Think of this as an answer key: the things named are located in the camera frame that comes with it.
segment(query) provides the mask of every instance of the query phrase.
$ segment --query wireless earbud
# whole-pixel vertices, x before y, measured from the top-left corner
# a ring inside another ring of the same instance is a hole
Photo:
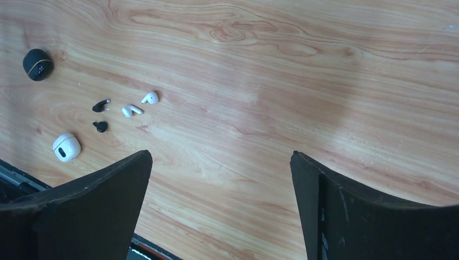
[[[136,112],[138,114],[143,114],[143,111],[136,106],[129,105],[129,106],[123,107],[123,114],[125,117],[131,118],[133,116],[133,112]]]
[[[145,103],[150,103],[150,104],[155,104],[158,103],[159,98],[156,92],[150,91],[148,94],[142,99],[142,104]]]
[[[94,112],[98,112],[98,113],[104,111],[105,110],[105,104],[108,104],[108,103],[110,103],[109,99],[102,100],[101,102],[99,102],[99,103],[94,105],[93,111]]]
[[[108,123],[107,122],[94,122],[93,126],[97,128],[97,131],[100,133],[105,132],[108,129]]]

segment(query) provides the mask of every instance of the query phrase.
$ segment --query white object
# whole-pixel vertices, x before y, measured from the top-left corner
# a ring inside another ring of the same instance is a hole
[[[125,117],[131,118],[133,116],[133,112],[136,112],[138,114],[143,114],[143,111],[136,106],[129,105],[129,106],[123,107],[123,114]]]
[[[145,103],[156,104],[159,101],[159,97],[155,91],[150,91],[148,94],[142,99],[142,104]]]
[[[80,154],[81,146],[72,134],[63,134],[54,141],[53,150],[59,160],[67,162]]]

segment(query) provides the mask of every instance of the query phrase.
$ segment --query black object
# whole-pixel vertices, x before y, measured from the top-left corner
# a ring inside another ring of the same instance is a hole
[[[67,156],[62,148],[59,147],[59,149],[57,151],[61,154],[61,156],[63,158],[65,158]]]
[[[105,110],[105,104],[108,104],[108,103],[110,103],[109,99],[105,99],[105,100],[100,101],[99,103],[94,105],[93,111],[97,112],[97,113],[100,113],[100,112],[104,111]]]
[[[126,259],[151,169],[150,153],[139,151],[0,204],[2,259]]]
[[[8,203],[19,197],[50,189],[49,185],[39,181],[31,175],[13,167],[0,159],[0,204]],[[175,260],[180,259],[158,245],[145,238],[133,234],[126,260]]]
[[[25,72],[34,81],[42,81],[53,72],[51,57],[40,49],[30,50],[22,61]]]
[[[100,133],[105,132],[108,129],[108,123],[107,122],[94,122],[93,126],[97,127],[97,131]]]
[[[459,206],[394,197],[294,152],[307,259],[459,259]]]

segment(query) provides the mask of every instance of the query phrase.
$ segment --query gold stripe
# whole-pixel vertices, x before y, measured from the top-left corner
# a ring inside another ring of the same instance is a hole
[[[51,62],[50,60],[39,60],[39,61],[37,61],[37,63],[35,63],[35,64],[32,66],[32,68],[29,70],[29,72],[27,73],[27,76],[29,76],[30,72],[35,68],[35,66],[37,66],[37,64],[39,64],[39,63],[42,62],[42,61],[49,61],[49,62]]]

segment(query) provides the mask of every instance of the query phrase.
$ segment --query white earbud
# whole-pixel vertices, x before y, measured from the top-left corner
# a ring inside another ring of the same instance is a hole
[[[158,98],[157,93],[154,91],[148,92],[148,94],[142,99],[142,104],[147,103],[147,101],[150,104],[158,103],[159,98]]]
[[[143,114],[143,111],[136,106],[128,105],[128,106],[123,107],[123,114],[125,117],[131,118],[133,116],[133,112],[136,112],[138,114]]]

